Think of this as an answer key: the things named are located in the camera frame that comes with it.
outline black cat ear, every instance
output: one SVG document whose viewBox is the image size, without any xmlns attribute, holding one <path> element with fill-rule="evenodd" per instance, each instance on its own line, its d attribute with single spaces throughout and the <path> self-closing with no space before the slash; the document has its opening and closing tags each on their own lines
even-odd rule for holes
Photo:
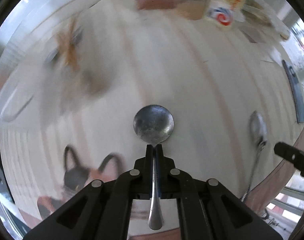
<svg viewBox="0 0 304 240">
<path fill-rule="evenodd" d="M 64 170 L 69 171 L 75 167 L 81 166 L 76 151 L 71 145 L 67 145 L 64 149 Z"/>
<path fill-rule="evenodd" d="M 118 153 L 110 153 L 104 158 L 101 165 L 98 168 L 101 173 L 111 173 L 118 177 L 124 172 L 123 160 Z"/>
</svg>

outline spoon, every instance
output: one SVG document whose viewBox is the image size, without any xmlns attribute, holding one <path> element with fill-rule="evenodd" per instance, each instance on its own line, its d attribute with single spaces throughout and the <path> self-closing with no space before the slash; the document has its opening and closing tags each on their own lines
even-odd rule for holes
<svg viewBox="0 0 304 240">
<path fill-rule="evenodd" d="M 149 105 L 140 109 L 133 120 L 133 129 L 143 141 L 155 147 L 165 141 L 173 132 L 173 116 L 165 107 Z M 152 201 L 148 220 L 149 228 L 159 230 L 163 226 L 163 216 L 159 205 L 159 193 L 156 172 L 156 156 L 153 156 Z"/>
<path fill-rule="evenodd" d="M 256 146 L 256 157 L 255 157 L 255 162 L 251 171 L 251 177 L 250 177 L 250 183 L 248 185 L 248 188 L 245 192 L 245 194 L 242 197 L 242 202 L 245 202 L 247 200 L 248 194 L 251 190 L 251 185 L 253 182 L 254 178 L 254 173 L 257 168 L 257 164 L 259 161 L 259 157 L 261 152 L 266 146 L 267 143 L 267 127 L 266 123 L 260 113 L 257 111 L 254 111 L 251 114 L 250 117 L 250 131 L 251 131 L 251 136 L 252 136 L 252 141 L 254 145 Z"/>
</svg>

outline spoon bowl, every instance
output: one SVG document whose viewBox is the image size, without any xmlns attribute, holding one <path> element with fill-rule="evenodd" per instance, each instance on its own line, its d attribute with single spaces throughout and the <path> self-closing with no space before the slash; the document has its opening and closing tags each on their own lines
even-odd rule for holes
<svg viewBox="0 0 304 240">
<path fill-rule="evenodd" d="M 165 141 L 173 132 L 173 116 L 163 106 L 145 106 L 134 116 L 133 129 L 141 140 L 156 145 Z"/>
</svg>

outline calico cat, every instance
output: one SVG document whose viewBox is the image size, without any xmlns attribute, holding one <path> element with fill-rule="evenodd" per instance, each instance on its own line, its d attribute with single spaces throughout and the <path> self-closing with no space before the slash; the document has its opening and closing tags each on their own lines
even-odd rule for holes
<svg viewBox="0 0 304 240">
<path fill-rule="evenodd" d="M 119 154 L 108 154 L 98 169 L 84 167 L 71 145 L 67 145 L 63 154 L 64 159 L 64 192 L 62 199 L 54 199 L 49 196 L 40 196 L 37 205 L 41 218 L 44 220 L 60 206 L 66 203 L 77 192 L 83 189 L 91 181 L 100 179 L 103 182 L 117 179 L 124 172 L 123 162 Z M 148 211 L 135 211 L 132 208 L 131 217 L 147 219 Z"/>
</svg>

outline spoon handle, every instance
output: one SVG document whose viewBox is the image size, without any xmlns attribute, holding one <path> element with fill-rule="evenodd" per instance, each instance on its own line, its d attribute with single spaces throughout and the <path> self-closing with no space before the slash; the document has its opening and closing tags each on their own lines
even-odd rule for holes
<svg viewBox="0 0 304 240">
<path fill-rule="evenodd" d="M 163 226 L 163 217 L 161 207 L 159 205 L 159 194 L 157 187 L 157 173 L 156 173 L 156 161 L 155 156 L 153 157 L 153 182 L 152 182 L 152 200 L 149 215 L 149 228 L 152 230 L 159 230 Z"/>
</svg>

